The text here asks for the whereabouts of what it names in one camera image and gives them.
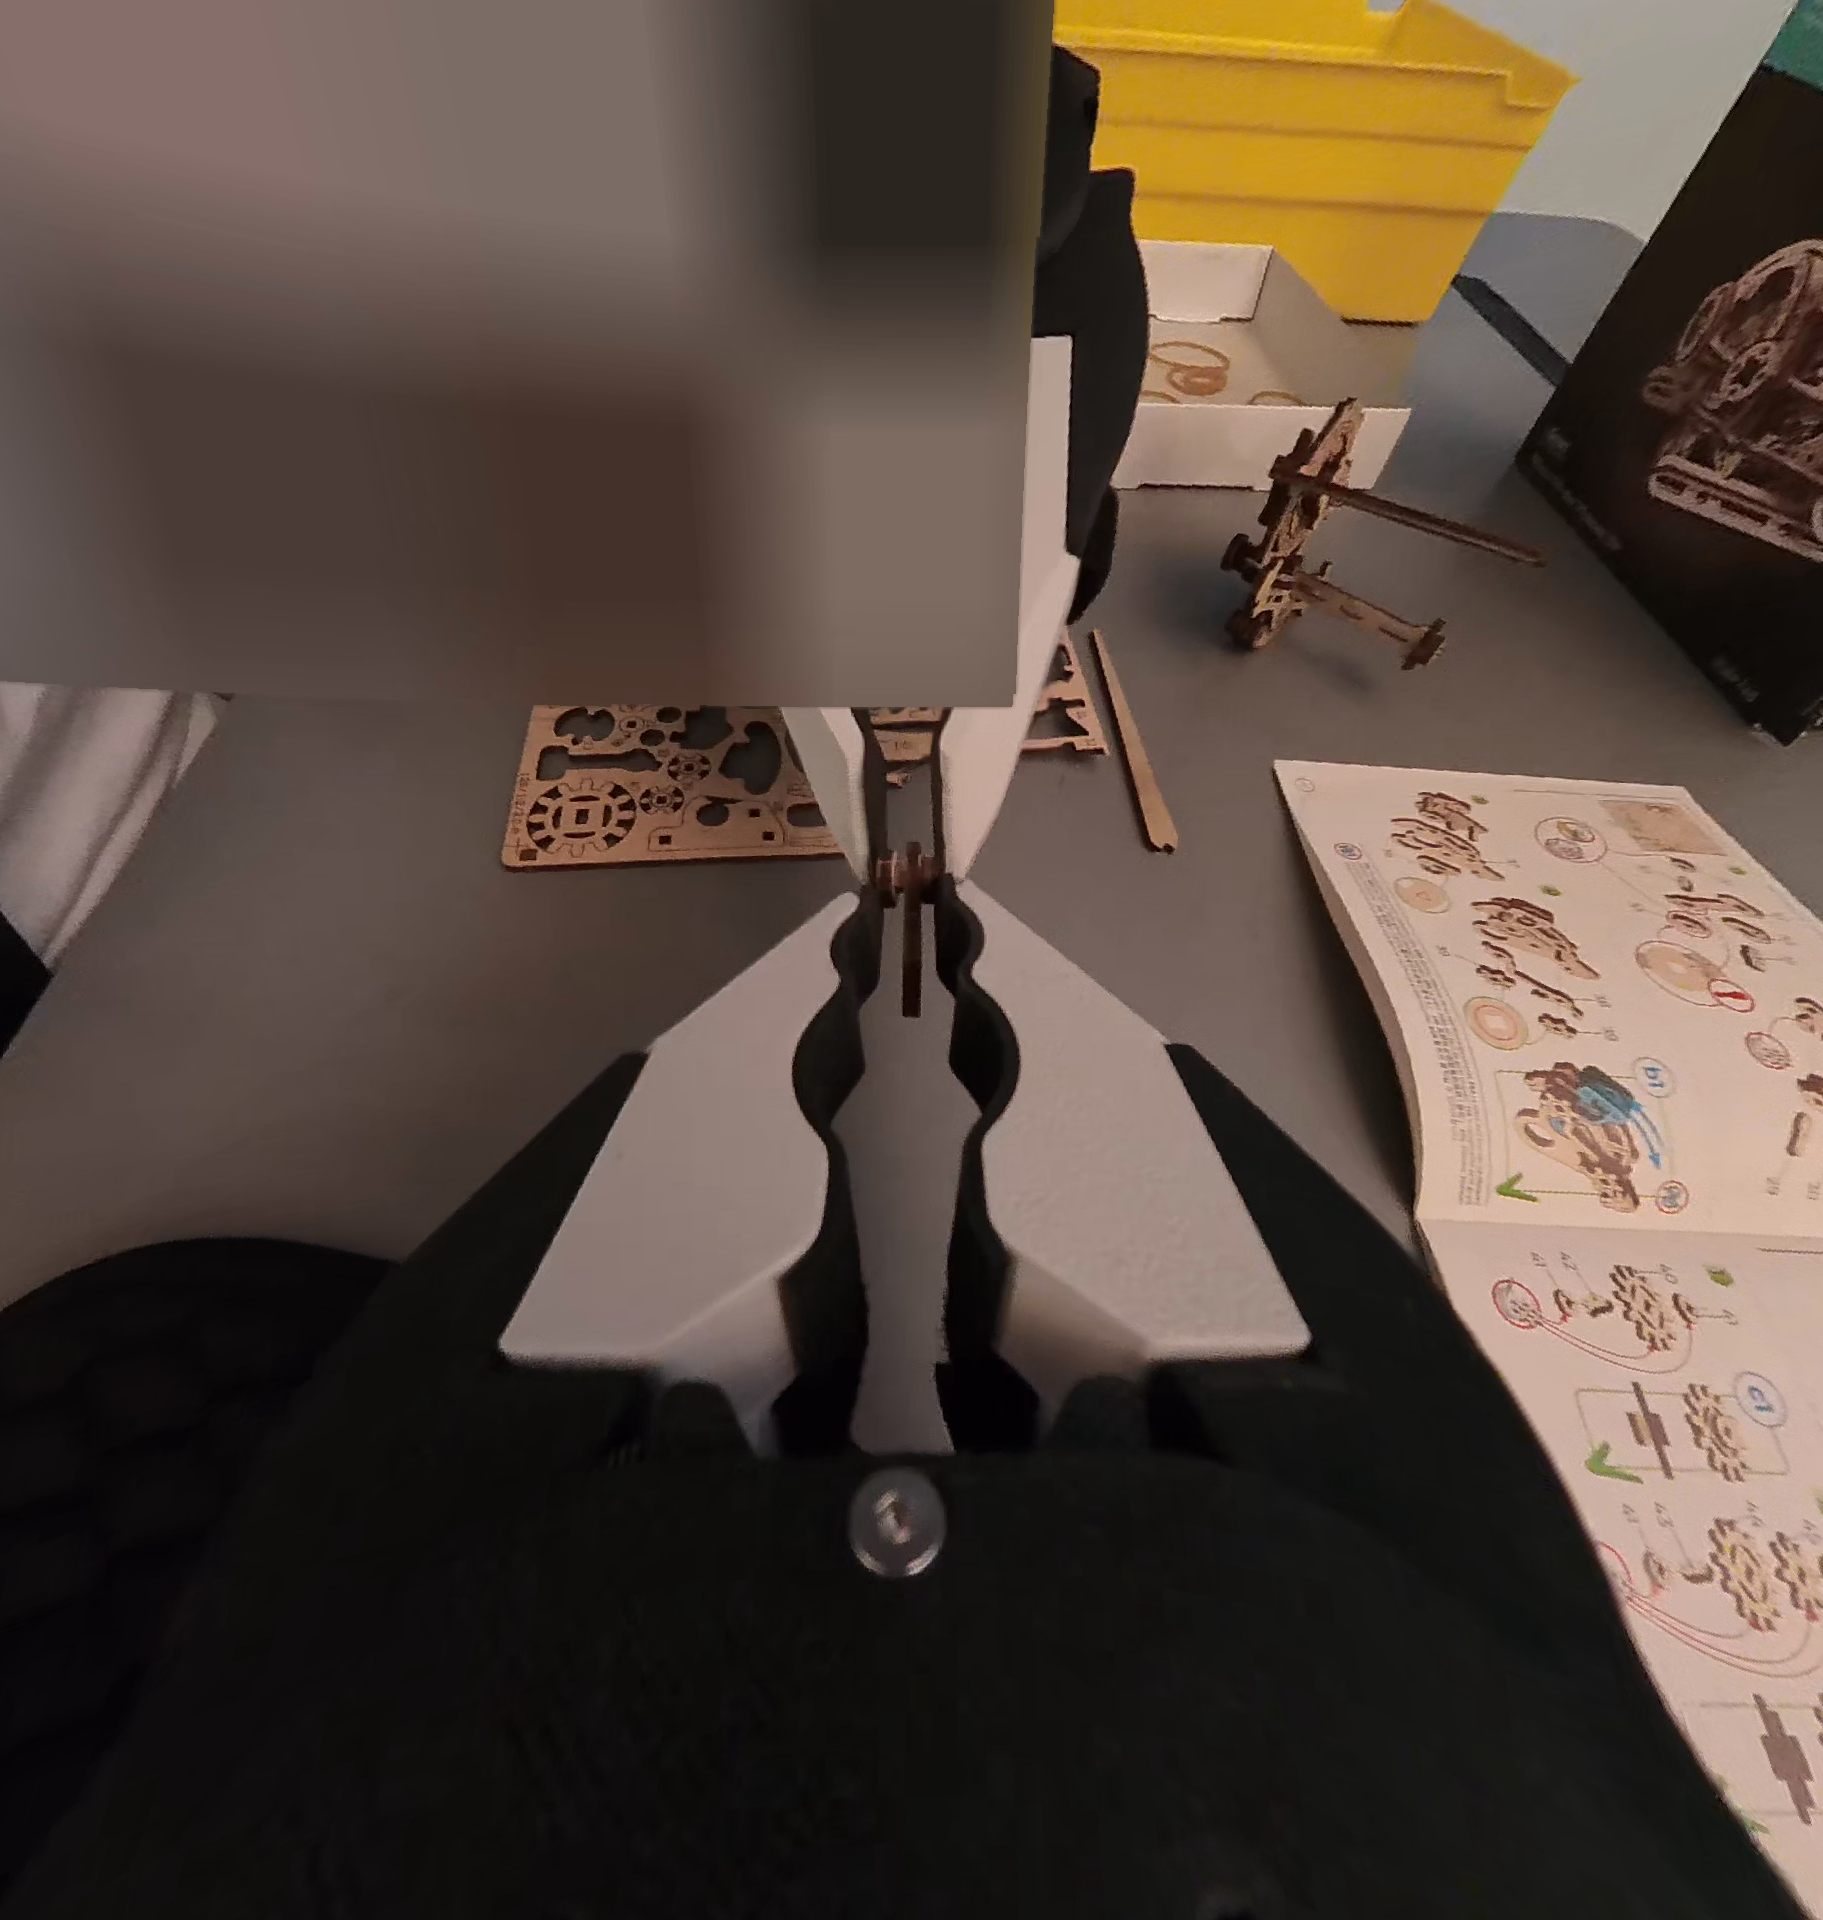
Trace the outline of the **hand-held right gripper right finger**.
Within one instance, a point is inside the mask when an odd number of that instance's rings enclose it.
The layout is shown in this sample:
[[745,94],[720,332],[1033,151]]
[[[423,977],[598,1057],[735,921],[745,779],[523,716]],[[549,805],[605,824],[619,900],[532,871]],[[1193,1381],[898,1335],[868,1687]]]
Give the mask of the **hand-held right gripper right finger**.
[[956,1369],[1142,1374],[1309,1334],[1167,1041],[977,884],[937,904],[973,1101],[946,1250]]

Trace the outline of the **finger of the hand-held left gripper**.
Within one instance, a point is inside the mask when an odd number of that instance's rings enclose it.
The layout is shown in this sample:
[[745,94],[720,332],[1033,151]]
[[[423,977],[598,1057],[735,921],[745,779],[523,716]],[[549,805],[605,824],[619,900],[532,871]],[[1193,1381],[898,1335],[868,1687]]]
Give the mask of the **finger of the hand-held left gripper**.
[[928,784],[946,876],[966,876],[995,827],[1066,630],[1078,584],[1078,558],[1066,552],[1066,438],[1072,338],[1033,338],[1014,701],[1007,706],[951,706],[937,729]]
[[857,884],[891,859],[882,748],[868,706],[780,706],[811,799]]

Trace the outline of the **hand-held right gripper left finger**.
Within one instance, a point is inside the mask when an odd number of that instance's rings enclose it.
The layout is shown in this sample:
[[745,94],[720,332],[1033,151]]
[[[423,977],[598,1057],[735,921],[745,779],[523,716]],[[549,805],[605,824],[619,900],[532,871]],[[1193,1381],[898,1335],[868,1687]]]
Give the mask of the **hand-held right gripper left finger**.
[[851,1162],[875,904],[844,896],[659,1033],[502,1356],[659,1376],[847,1376],[868,1343]]

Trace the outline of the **laser-cut wooden parts sheet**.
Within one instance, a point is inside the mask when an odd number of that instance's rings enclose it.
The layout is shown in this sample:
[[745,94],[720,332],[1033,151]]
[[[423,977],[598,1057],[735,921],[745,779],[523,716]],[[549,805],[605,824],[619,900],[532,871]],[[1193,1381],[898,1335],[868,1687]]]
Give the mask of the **laser-cut wooden parts sheet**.
[[775,706],[532,706],[505,871],[837,859]]

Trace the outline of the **partly built wooden model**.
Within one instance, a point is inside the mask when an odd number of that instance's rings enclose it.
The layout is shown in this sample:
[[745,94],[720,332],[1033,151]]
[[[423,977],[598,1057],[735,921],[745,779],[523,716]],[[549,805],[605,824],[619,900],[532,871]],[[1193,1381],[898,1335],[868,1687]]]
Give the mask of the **partly built wooden model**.
[[1247,584],[1247,603],[1228,614],[1228,638],[1240,652],[1262,652],[1301,614],[1326,614],[1354,627],[1368,638],[1390,642],[1399,652],[1399,667],[1418,670],[1444,647],[1444,620],[1409,620],[1330,578],[1330,565],[1308,563],[1308,548],[1330,512],[1344,511],[1373,518],[1424,541],[1442,541],[1496,563],[1542,569],[1546,554],[1472,527],[1452,518],[1439,518],[1373,489],[1351,486],[1354,441],[1364,433],[1364,402],[1344,397],[1323,428],[1308,428],[1288,452],[1268,467],[1268,499],[1259,512],[1262,536],[1234,536],[1220,558],[1220,569]]

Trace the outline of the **black model kit box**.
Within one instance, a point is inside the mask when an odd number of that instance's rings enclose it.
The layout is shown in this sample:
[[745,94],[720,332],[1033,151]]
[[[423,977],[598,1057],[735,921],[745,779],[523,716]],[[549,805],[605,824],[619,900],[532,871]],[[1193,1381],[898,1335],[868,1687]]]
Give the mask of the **black model kit box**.
[[1823,91],[1746,81],[1521,473],[1753,729],[1823,735]]

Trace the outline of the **yellow plastic bin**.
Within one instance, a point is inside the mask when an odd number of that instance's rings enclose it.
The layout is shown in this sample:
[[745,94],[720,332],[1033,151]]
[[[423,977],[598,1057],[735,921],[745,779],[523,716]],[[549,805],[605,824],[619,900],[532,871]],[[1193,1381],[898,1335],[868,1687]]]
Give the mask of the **yellow plastic bin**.
[[1577,76],[1447,3],[1057,3],[1092,163],[1162,244],[1277,247],[1349,321],[1424,327]]

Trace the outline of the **white cardboard tray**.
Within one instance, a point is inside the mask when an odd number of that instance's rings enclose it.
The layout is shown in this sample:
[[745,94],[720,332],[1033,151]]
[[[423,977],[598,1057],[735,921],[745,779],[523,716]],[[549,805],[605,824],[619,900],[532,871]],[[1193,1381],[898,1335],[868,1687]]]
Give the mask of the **white cardboard tray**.
[[[1308,428],[1364,402],[1349,484],[1373,486],[1403,428],[1410,327],[1344,321],[1274,247],[1138,244],[1154,341],[1208,341],[1234,360],[1240,406],[1142,406],[1116,489],[1267,489],[1268,467]],[[1247,408],[1254,391],[1290,391],[1308,413]]]

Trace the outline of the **thin wooden strip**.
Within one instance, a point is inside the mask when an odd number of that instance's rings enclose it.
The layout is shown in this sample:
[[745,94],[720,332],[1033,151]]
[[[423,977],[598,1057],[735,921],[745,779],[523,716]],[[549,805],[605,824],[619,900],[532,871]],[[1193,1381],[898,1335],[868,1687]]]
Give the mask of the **thin wooden strip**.
[[1101,696],[1106,696],[1106,711],[1109,711],[1109,723],[1111,723],[1111,735],[1116,735],[1116,751],[1124,760],[1124,779],[1127,779],[1127,791],[1129,791],[1129,805],[1136,805],[1136,820],[1138,820],[1142,842],[1154,852],[1174,852],[1179,850],[1179,827],[1174,827],[1174,817],[1173,817],[1173,810],[1163,801],[1157,770],[1149,763],[1138,720],[1136,720],[1136,711],[1127,703],[1127,693],[1124,693],[1111,647],[1109,647],[1101,630],[1088,630],[1088,660],[1092,660],[1096,685],[1101,685]]

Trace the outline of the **open instruction booklet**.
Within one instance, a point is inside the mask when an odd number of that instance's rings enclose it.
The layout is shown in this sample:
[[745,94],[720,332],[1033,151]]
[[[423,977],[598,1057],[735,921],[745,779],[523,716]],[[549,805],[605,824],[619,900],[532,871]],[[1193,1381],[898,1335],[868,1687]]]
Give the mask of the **open instruction booklet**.
[[1274,770],[1427,1257],[1746,1854],[1823,1917],[1823,921],[1681,785]]

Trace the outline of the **black quilted cushion pad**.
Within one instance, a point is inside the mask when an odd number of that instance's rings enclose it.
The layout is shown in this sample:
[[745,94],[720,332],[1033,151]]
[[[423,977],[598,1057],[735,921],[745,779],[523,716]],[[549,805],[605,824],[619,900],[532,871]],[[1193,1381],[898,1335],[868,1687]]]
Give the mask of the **black quilted cushion pad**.
[[0,1310],[0,1900],[121,1741],[211,1546],[391,1260],[223,1237]]

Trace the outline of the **person's white clothing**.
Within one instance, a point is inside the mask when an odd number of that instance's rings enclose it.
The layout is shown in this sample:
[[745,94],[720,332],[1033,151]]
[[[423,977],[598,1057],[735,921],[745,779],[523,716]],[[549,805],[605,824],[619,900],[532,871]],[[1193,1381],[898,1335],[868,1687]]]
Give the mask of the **person's white clothing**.
[[0,1060],[223,706],[0,683]]

